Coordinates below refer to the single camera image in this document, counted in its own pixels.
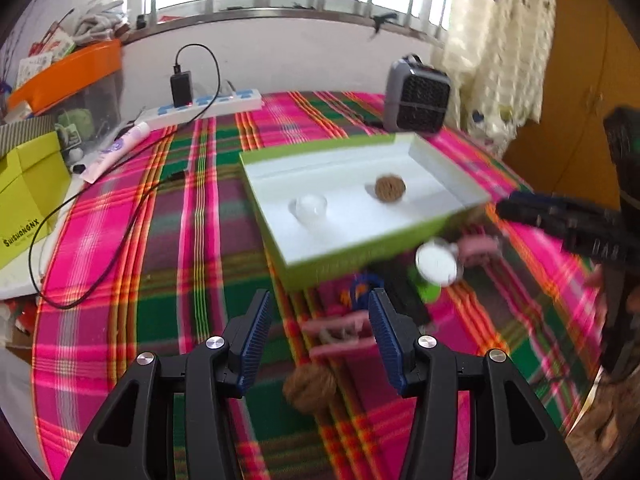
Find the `person's right hand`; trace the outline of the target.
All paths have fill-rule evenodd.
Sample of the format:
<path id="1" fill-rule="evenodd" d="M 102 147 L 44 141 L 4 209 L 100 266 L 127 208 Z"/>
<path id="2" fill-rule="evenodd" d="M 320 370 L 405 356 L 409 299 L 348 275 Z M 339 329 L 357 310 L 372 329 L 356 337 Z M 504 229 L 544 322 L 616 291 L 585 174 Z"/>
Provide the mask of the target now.
<path id="1" fill-rule="evenodd" d="M 602 290 L 604 287 L 603 266 L 597 264 L 585 279 L 585 286 Z"/>

